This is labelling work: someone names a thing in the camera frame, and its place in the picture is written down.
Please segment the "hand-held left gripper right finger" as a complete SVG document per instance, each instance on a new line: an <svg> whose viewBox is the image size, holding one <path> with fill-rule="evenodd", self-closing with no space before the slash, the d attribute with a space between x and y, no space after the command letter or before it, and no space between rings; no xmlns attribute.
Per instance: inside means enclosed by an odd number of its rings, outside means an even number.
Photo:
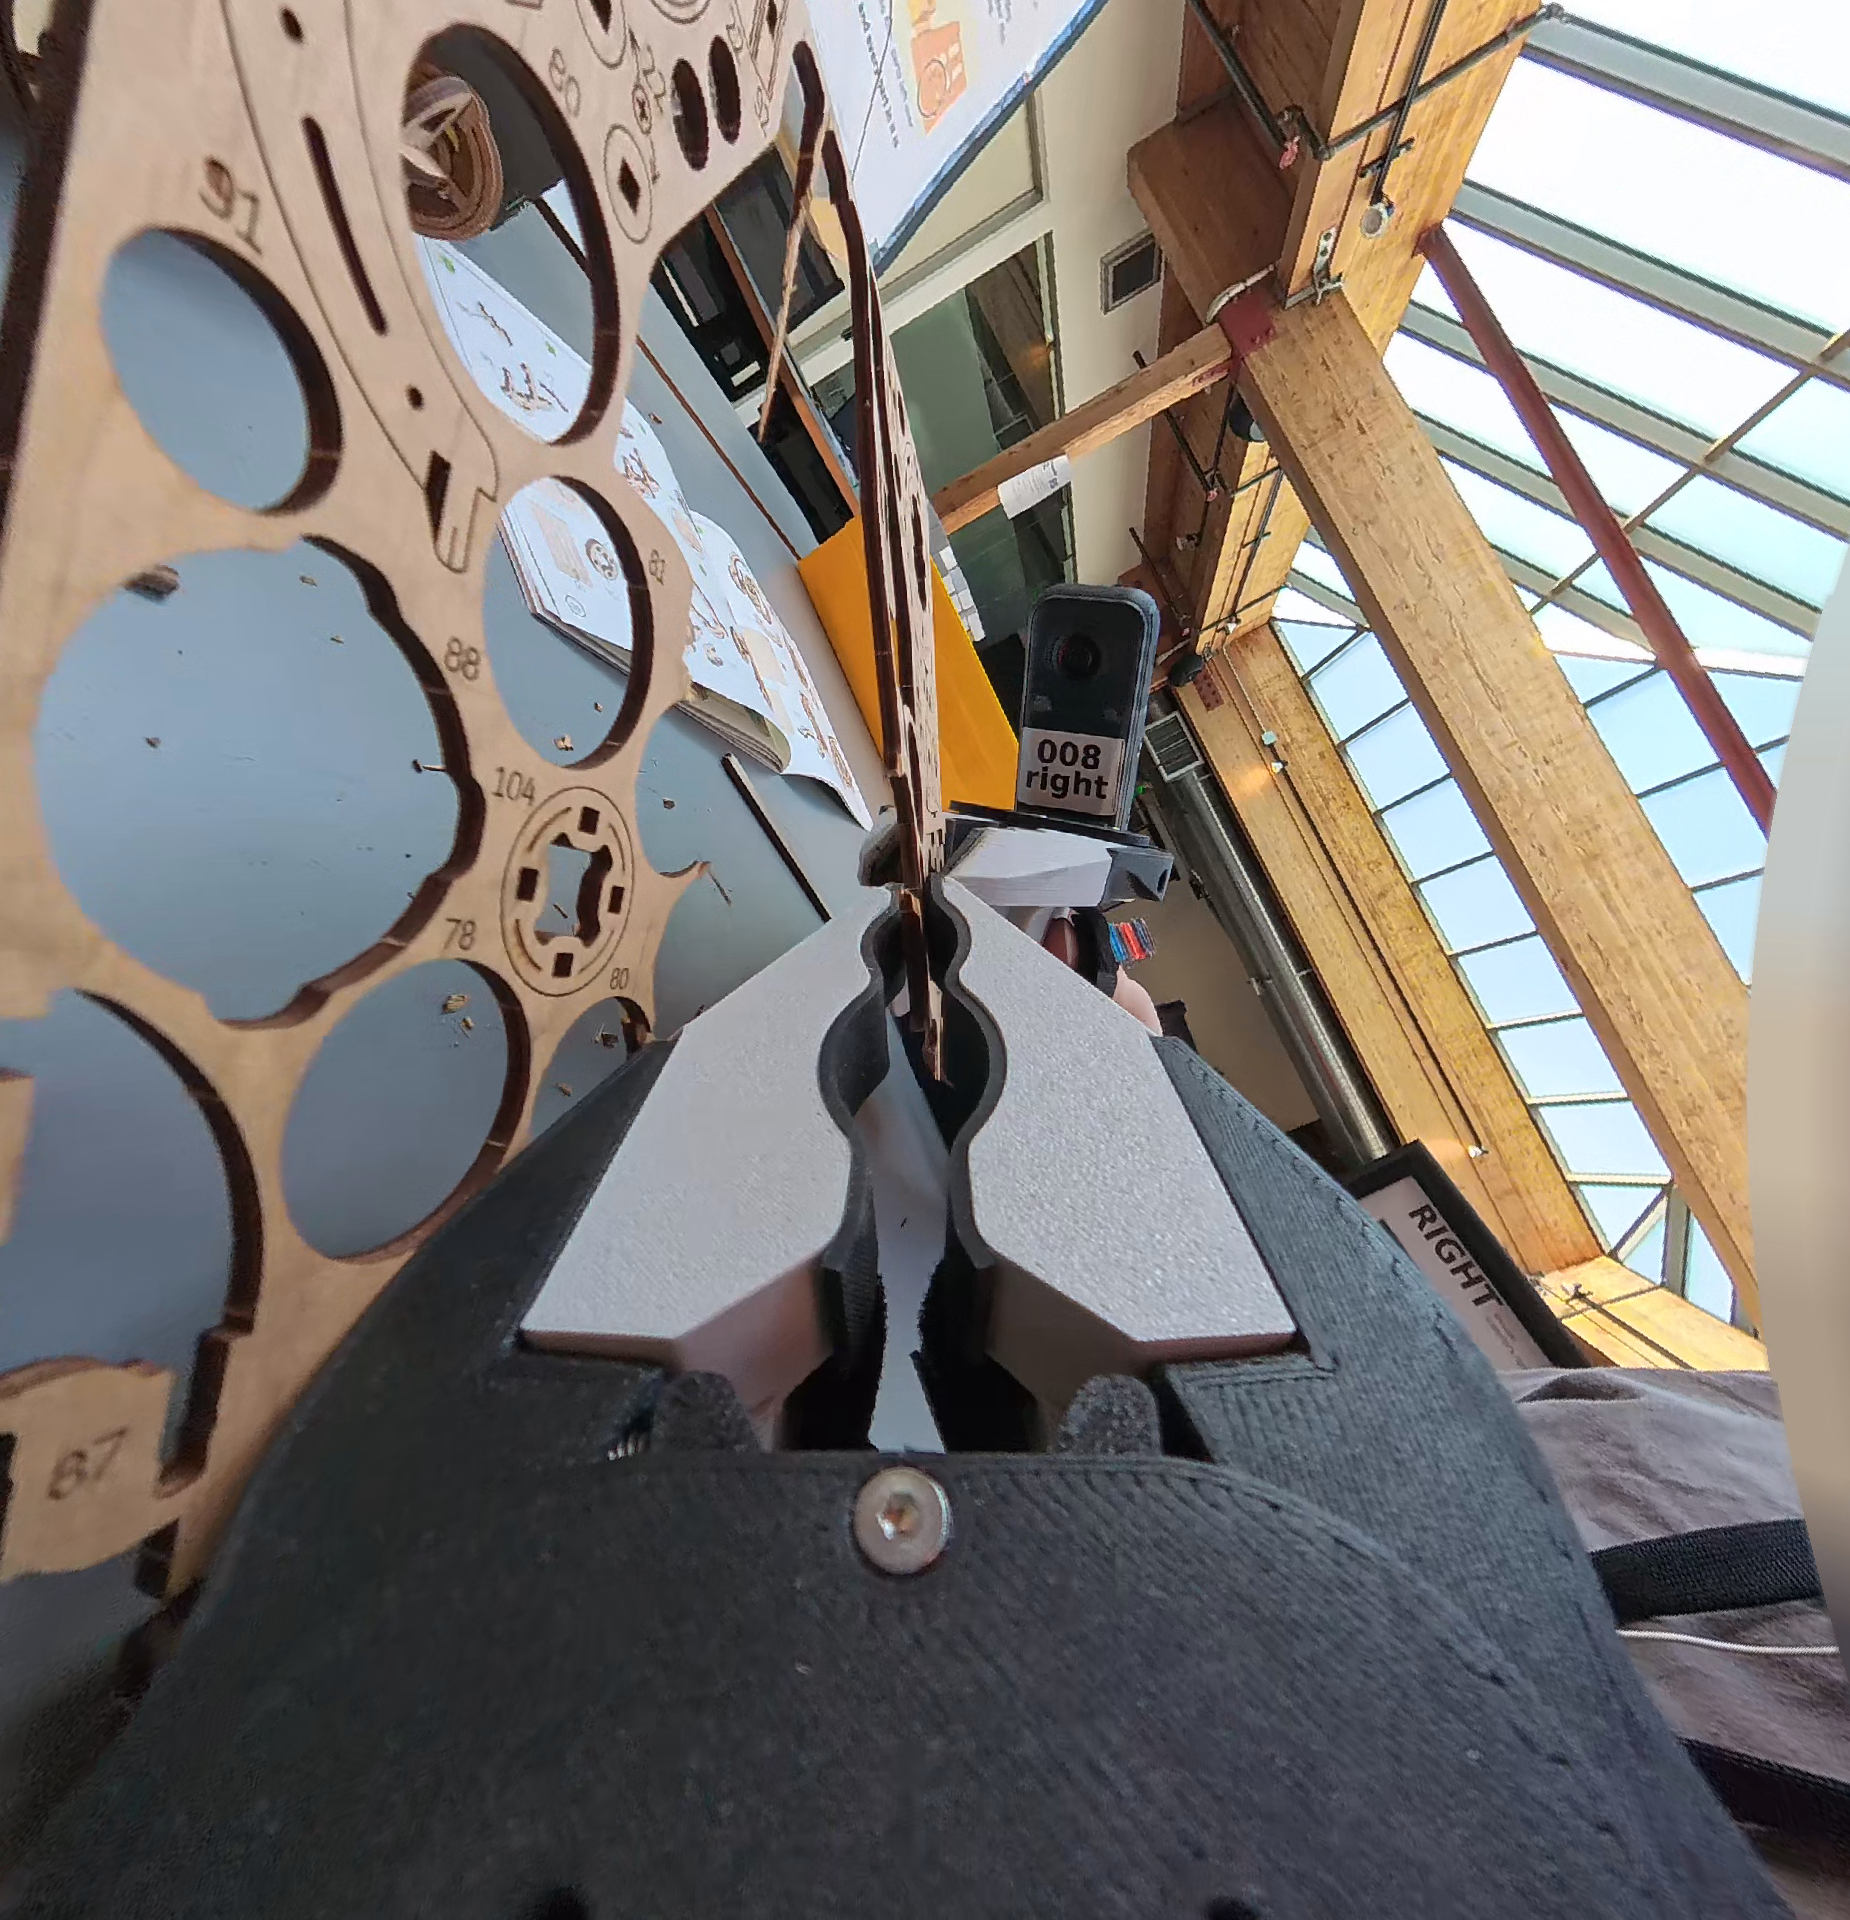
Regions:
<svg viewBox="0 0 1850 1920"><path fill-rule="evenodd" d="M957 882L929 894L947 1234L929 1284L946 1445L1051 1445L1099 1377L1302 1352L1174 1075L1182 1048Z"/></svg>

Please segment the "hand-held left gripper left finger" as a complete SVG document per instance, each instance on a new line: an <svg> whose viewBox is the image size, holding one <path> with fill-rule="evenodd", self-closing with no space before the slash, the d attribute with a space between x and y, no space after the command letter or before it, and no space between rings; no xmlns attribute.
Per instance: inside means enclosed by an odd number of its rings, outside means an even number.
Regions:
<svg viewBox="0 0 1850 1920"><path fill-rule="evenodd" d="M721 1374L769 1445L869 1445L871 1154L899 907L865 891L685 1024L524 1313L526 1346Z"/></svg>

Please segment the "perforated plywood panel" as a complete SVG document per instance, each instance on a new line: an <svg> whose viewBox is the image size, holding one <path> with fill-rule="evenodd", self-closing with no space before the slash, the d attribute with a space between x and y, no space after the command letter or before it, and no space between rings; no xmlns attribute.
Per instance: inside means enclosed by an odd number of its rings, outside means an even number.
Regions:
<svg viewBox="0 0 1850 1920"><path fill-rule="evenodd" d="M826 129L820 163L841 220L853 307L859 525L871 606L871 643L886 733L893 810L906 835L899 888L906 969L906 1044L936 1117L949 1113L943 942L933 880L946 867L946 805L936 700L933 571L927 554L927 497L921 485L904 386L889 351L882 295L871 270L841 143Z"/></svg>

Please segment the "plywood sheet with round cutouts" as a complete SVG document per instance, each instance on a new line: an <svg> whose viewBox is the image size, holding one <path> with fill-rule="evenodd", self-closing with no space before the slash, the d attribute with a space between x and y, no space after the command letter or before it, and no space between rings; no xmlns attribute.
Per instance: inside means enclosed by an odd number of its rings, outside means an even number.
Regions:
<svg viewBox="0 0 1850 1920"><path fill-rule="evenodd" d="M544 441L481 396L413 249L409 70L472 34L529 95L575 183L592 346L575 419ZM688 564L614 470L636 309L664 248L769 153L793 84L826 95L813 4L67 4L39 69L0 314L0 1022L62 991L151 1044L216 1144L229 1281L186 1417L147 1361L45 1357L0 1374L0 1586L127 1561L152 1600L197 1586L288 1407L365 1307L526 1144L578 1020L617 998L644 1035L664 932L710 872L664 872L635 799L688 699ZM188 477L123 394L102 293L116 253L169 234L272 324L306 449L269 503ZM514 724L483 630L501 509L558 481L631 573L622 717L559 764ZM314 547L426 693L456 805L450 851L383 932L221 1017L76 896L49 846L34 740L77 630L156 564ZM288 1215L288 1114L365 996L470 966L506 1047L499 1113L448 1195L359 1256Z"/></svg>

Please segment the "wooden mechanical model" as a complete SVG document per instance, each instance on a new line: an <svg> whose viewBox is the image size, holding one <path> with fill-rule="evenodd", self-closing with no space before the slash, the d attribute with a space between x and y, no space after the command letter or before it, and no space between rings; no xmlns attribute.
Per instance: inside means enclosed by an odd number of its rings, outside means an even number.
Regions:
<svg viewBox="0 0 1850 1920"><path fill-rule="evenodd" d="M505 66L470 56L409 70L401 168L413 230L470 242L505 224L559 179L529 95Z"/></svg>

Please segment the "yellow plastic bin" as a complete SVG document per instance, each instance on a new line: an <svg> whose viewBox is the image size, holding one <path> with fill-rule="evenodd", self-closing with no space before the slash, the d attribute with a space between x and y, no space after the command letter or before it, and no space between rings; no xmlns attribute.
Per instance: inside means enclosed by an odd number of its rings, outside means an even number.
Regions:
<svg viewBox="0 0 1850 1920"><path fill-rule="evenodd" d="M861 525L848 523L797 562L797 573L839 659L873 745L886 747L871 643ZM1009 810L1016 802L1017 736L964 633L947 589L933 587L941 779L947 805Z"/></svg>

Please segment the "white instruction booklet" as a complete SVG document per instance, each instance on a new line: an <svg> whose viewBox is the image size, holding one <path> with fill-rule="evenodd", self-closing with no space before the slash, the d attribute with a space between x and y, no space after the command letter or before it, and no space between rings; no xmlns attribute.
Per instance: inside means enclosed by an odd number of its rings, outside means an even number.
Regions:
<svg viewBox="0 0 1850 1920"><path fill-rule="evenodd" d="M550 442L578 419L589 360L454 244L419 238L417 249L440 324L481 394ZM831 789L871 828L871 807L793 637L733 538L690 509L636 407L622 419L614 467L690 568L688 712L773 774ZM570 485L547 479L519 492L503 514L501 540L536 616L619 669L633 667L627 566Z"/></svg>

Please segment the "framed marker sign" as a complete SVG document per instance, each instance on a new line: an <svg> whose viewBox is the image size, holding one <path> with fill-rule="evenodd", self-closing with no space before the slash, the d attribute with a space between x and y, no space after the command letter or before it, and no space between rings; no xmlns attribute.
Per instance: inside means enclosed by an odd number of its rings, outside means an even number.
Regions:
<svg viewBox="0 0 1850 1920"><path fill-rule="evenodd" d="M1593 1365L1422 1144L1360 1168L1345 1187L1418 1266L1501 1374Z"/></svg>

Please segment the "silver ventilation duct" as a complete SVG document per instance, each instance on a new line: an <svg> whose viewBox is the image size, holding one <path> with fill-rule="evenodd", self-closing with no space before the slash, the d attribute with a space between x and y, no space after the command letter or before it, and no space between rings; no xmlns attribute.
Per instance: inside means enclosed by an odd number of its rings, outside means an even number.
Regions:
<svg viewBox="0 0 1850 1920"><path fill-rule="evenodd" d="M1318 1157L1334 1175L1360 1175L1396 1147L1371 1077L1273 899L1219 777L1182 712L1150 700L1143 730L1145 810L1170 841L1177 870L1211 910L1245 964L1322 1132Z"/></svg>

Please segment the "white wall poster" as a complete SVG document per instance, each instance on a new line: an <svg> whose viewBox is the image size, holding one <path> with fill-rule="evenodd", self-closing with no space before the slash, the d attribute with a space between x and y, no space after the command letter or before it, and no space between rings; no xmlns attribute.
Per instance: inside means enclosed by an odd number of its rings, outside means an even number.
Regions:
<svg viewBox="0 0 1850 1920"><path fill-rule="evenodd" d="M1102 2L813 2L865 249L887 266Z"/></svg>

